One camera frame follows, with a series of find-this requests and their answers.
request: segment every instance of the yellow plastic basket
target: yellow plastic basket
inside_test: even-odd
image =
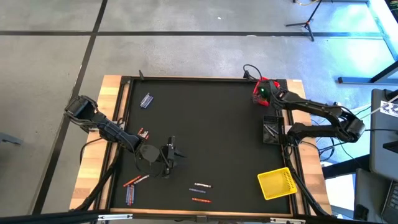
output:
[[[266,200],[297,192],[296,184],[287,167],[259,174],[257,178]]]

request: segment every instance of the concrete floor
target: concrete floor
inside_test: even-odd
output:
[[[0,30],[92,30],[100,4],[0,0]],[[117,0],[109,1],[100,30],[299,32],[284,24],[304,22],[314,7],[291,0]],[[365,4],[330,2],[322,3],[312,29],[378,31]],[[0,216],[29,212],[88,38],[0,36],[0,132],[24,140],[22,146],[0,144]],[[141,69],[145,75],[241,77],[243,64],[251,63],[269,78],[303,80],[307,98],[356,108],[370,102],[373,88],[388,86],[338,85],[336,78],[372,77],[393,61],[382,39],[97,37],[80,93],[96,99],[103,75],[136,75]],[[68,210],[85,141],[86,134],[71,125],[44,212]],[[345,148],[354,157],[366,154],[369,138]],[[337,150],[332,159],[349,157]]]

